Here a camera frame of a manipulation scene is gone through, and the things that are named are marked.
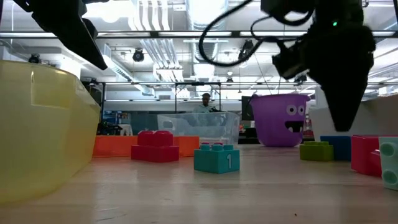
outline black cable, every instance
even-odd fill
[[[2,18],[2,5],[3,5],[4,1],[0,0],[0,22],[1,22],[1,18]]]
[[[277,37],[273,37],[273,36],[263,37],[263,38],[261,38],[260,40],[257,41],[257,43],[256,43],[256,44],[254,45],[254,47],[249,51],[248,54],[244,55],[244,56],[243,56],[242,58],[240,58],[239,60],[237,60],[237,61],[235,61],[235,62],[231,62],[231,63],[216,62],[216,61],[210,59],[210,58],[206,55],[205,49],[203,48],[203,43],[204,43],[204,41],[205,41],[205,38],[206,38],[207,33],[211,30],[211,28],[213,28],[213,26],[216,25],[217,23],[219,23],[219,21],[221,21],[222,19],[224,19],[224,18],[226,18],[226,17],[228,17],[228,16],[234,14],[235,12],[237,12],[237,11],[240,10],[240,9],[242,9],[244,6],[248,5],[248,4],[249,4],[250,2],[252,2],[252,1],[253,1],[253,0],[245,0],[245,1],[243,1],[240,5],[238,5],[238,6],[234,7],[234,8],[232,8],[232,9],[229,10],[229,11],[226,11],[226,12],[223,13],[222,15],[218,16],[215,20],[213,20],[213,21],[203,30],[203,32],[202,32],[202,34],[201,34],[201,36],[200,36],[200,39],[199,39],[198,48],[199,48],[199,53],[200,53],[201,57],[204,59],[205,62],[209,63],[210,65],[214,65],[214,66],[218,66],[218,67],[232,67],[232,66],[239,65],[240,63],[243,63],[243,62],[249,60],[249,58],[255,53],[255,51],[260,47],[260,45],[261,45],[263,42],[276,43],[276,44],[278,44],[278,46],[279,46],[280,48],[283,48],[283,47],[285,47],[285,46],[283,45],[283,42],[291,41],[290,39],[287,39],[287,40],[279,40]],[[269,19],[269,18],[272,18],[272,17],[273,17],[273,18],[276,19],[277,21],[279,21],[279,22],[281,22],[281,23],[283,23],[283,24],[285,24],[285,25],[288,25],[288,26],[301,26],[302,24],[306,23],[306,22],[311,18],[312,14],[313,14],[313,10],[310,11],[310,12],[308,12],[308,14],[307,14],[304,18],[299,19],[299,20],[297,20],[297,21],[288,21],[288,20],[285,19],[285,18],[276,18],[276,17],[274,17],[274,16],[269,16],[269,17],[266,18],[266,19]]]
[[[264,17],[262,17],[262,18],[260,18],[260,19],[258,19],[258,20],[256,20],[256,21],[254,21],[254,22],[251,24],[251,26],[250,26],[250,33],[251,33],[251,35],[252,35],[256,40],[261,40],[262,38],[258,37],[258,36],[254,33],[254,26],[255,26],[257,23],[259,23],[259,22],[261,22],[261,21],[264,21],[264,20],[267,20],[267,19],[269,19],[269,18],[271,18],[271,16],[264,16]]]

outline camera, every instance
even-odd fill
[[[29,63],[42,63],[39,54],[32,54],[28,59]]]
[[[142,62],[144,60],[144,53],[142,52],[142,49],[136,49],[134,54],[132,55],[132,59],[135,62]]]

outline yellow plastic bin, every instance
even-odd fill
[[[99,115],[71,73],[0,60],[0,203],[50,193],[87,165]]]

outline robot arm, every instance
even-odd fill
[[[46,32],[55,34],[62,44],[98,68],[107,68],[95,44],[98,32],[88,19],[86,4],[109,0],[14,0]]]
[[[268,14],[264,19],[273,17],[287,26],[301,26],[312,17],[313,23],[308,32],[296,39],[289,48],[284,42],[291,39],[254,36],[258,42],[238,61],[221,63],[210,60],[202,46],[206,33],[214,24],[251,1],[243,1],[241,5],[215,19],[203,31],[199,41],[203,59],[216,66],[235,66],[248,60],[262,42],[274,42],[279,46],[280,54],[272,57],[272,63],[279,75],[290,79],[309,71],[308,76],[325,92],[336,131],[349,131],[368,85],[368,73],[373,66],[373,52],[376,49],[370,28],[363,25],[362,1],[262,0],[261,10]],[[290,12],[307,15],[297,21],[289,21],[285,16]]]

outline purple monster bucket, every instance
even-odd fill
[[[294,147],[303,139],[306,102],[300,94],[253,95],[257,137],[269,147]]]

